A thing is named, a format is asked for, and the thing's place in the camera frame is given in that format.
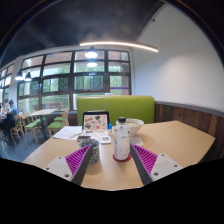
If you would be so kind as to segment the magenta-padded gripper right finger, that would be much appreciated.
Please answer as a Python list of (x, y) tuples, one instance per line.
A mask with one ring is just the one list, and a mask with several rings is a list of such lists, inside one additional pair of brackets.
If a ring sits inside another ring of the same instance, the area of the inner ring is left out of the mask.
[(138, 145), (130, 145), (130, 154), (144, 185), (182, 169), (182, 166), (168, 155), (164, 153), (157, 155)]

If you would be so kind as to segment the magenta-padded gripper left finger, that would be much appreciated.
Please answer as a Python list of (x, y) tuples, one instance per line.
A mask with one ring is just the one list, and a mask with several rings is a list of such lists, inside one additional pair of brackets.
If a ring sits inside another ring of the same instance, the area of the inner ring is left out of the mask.
[(66, 157), (56, 157), (44, 167), (44, 170), (76, 185), (81, 185), (92, 155), (93, 146), (87, 145)]

